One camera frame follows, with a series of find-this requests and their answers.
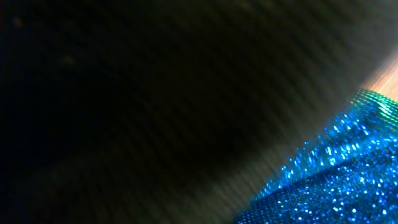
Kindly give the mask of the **black garment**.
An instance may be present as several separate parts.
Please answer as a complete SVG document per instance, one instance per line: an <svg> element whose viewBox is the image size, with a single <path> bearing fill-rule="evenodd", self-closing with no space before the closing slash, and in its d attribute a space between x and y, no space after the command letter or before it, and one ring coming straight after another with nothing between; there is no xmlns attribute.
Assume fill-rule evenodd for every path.
<svg viewBox="0 0 398 224"><path fill-rule="evenodd" d="M1 222L229 222L396 48L395 0L2 1Z"/></svg>

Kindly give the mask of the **blue sequin fabric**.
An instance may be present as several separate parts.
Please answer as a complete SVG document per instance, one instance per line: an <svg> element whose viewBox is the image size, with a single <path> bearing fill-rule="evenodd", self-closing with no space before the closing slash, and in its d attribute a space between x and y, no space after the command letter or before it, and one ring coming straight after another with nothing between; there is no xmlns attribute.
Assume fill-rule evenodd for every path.
<svg viewBox="0 0 398 224"><path fill-rule="evenodd" d="M397 103L361 90L281 167L236 224L396 223Z"/></svg>

